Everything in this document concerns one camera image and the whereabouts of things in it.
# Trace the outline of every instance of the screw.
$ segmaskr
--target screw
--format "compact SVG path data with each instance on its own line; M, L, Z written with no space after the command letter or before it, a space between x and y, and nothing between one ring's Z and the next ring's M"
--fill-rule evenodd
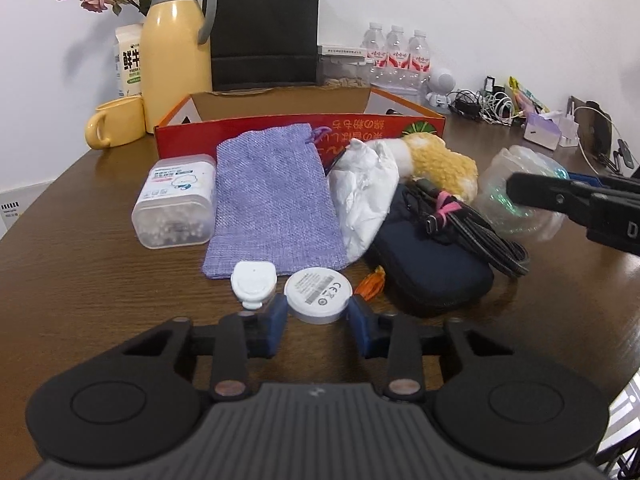
M222 397L237 397L238 395L242 395L245 390L246 384L233 379L220 381L214 388L214 391Z
M420 391L420 384L413 379L396 379L389 383L389 390L396 395L409 396Z

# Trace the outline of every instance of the yellow thermos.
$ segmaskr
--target yellow thermos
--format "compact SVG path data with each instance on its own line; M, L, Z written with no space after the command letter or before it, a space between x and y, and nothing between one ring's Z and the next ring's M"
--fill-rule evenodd
M146 130L153 133L181 99L211 92L210 40L218 0L152 0L140 38Z

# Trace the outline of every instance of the black paper bag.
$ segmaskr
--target black paper bag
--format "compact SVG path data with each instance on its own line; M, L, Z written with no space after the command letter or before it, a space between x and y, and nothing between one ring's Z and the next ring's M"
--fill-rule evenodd
M218 0L214 90L313 85L317 63L318 0Z

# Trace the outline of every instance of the yellow plush toy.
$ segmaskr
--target yellow plush toy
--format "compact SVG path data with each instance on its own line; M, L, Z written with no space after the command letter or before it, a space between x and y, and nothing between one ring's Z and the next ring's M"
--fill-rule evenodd
M476 162L447 149L440 137L420 132L382 142L394 155L400 179L428 178L465 203L478 194Z

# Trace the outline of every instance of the purple drawstring bag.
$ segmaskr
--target purple drawstring bag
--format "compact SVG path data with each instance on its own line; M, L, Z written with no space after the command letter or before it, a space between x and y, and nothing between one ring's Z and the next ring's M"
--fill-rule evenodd
M216 229L202 272L228 278L240 260L278 274L347 266L309 124L246 132L218 146Z

